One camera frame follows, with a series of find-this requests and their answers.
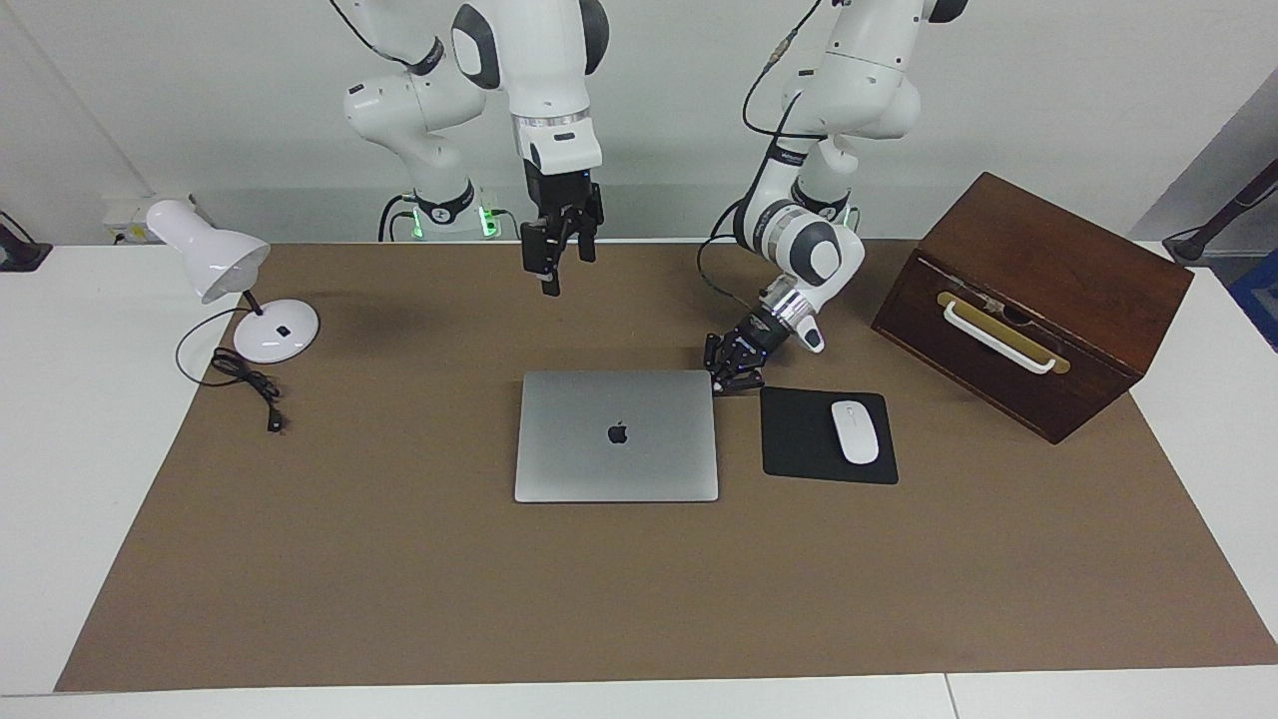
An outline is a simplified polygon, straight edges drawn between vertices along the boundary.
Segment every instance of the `mouse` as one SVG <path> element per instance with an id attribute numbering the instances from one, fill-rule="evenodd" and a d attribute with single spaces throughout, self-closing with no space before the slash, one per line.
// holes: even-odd
<path id="1" fill-rule="evenodd" d="M 852 465 L 870 465 L 878 460 L 878 433 L 864 405 L 847 400 L 831 405 L 829 412 L 835 418 L 835 432 L 838 433 L 845 460 Z"/>

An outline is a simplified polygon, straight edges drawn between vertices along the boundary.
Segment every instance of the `wooden box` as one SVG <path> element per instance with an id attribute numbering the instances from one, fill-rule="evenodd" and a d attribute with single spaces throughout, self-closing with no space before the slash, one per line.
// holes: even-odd
<path id="1" fill-rule="evenodd" d="M 1189 269 L 983 174 L 874 328 L 1053 444 L 1149 370 Z"/>

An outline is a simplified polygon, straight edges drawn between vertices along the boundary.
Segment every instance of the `apple logo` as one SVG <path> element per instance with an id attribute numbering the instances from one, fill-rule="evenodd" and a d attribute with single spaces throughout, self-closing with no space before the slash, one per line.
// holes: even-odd
<path id="1" fill-rule="evenodd" d="M 625 444 L 629 438 L 626 438 L 626 427 L 617 423 L 617 427 L 608 428 L 608 442 L 612 444 Z"/>

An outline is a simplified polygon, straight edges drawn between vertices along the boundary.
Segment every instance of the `white table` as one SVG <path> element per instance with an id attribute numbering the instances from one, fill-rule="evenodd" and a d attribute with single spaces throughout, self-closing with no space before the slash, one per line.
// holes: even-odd
<path id="1" fill-rule="evenodd" d="M 201 305 L 166 246 L 63 246 L 37 273 L 0 275 L 0 695 L 10 695 L 0 715 L 1278 715 L 1274 667 L 42 696 L 194 397 L 173 369 L 173 345 L 230 305 Z M 193 337 L 188 364 L 199 365 L 224 327 Z M 1278 355 L 1200 269 L 1134 395 L 1278 635 Z"/>

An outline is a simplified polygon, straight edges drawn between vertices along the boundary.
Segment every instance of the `white wall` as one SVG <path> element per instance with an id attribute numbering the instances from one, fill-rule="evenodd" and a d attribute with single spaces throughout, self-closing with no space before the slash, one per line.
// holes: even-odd
<path id="1" fill-rule="evenodd" d="M 1162 239 L 1214 216 L 1278 158 L 1278 70 L 1224 125 L 1132 235 Z M 1208 254 L 1266 254 L 1278 249 L 1278 197 L 1233 221 L 1208 245 Z"/>
<path id="2" fill-rule="evenodd" d="M 378 199 L 406 184 L 341 114 L 344 89 L 390 65 L 323 0 L 4 3 L 92 120 L 28 102 L 38 78 L 0 54 L 0 201 L 50 239 L 98 239 L 100 195 L 135 192 L 106 138 L 146 184 L 194 192 L 220 223 L 275 240 L 369 236 Z M 806 1 L 604 4 L 612 47 L 590 80 L 603 234 L 702 234 L 749 181 L 762 142 L 736 119 L 741 95 Z M 442 33 L 456 0 L 404 5 Z M 833 13 L 823 4 L 782 69 L 818 56 Z M 5 45 L 10 24 L 0 11 Z M 1278 65 L 1274 27 L 1273 0 L 973 0 L 920 37 L 915 132 L 861 146 L 864 234 L 920 236 L 987 169 L 1127 231 Z M 759 93 L 760 117 L 776 116 L 778 86 Z M 505 100 L 450 134 L 481 184 L 529 207 Z"/>

